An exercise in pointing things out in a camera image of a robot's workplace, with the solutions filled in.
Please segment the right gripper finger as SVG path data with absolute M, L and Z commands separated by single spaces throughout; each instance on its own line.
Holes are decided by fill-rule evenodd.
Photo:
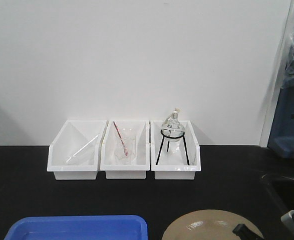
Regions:
M 263 240 L 262 237 L 251 231 L 245 224 L 238 224 L 232 232 L 241 240 Z

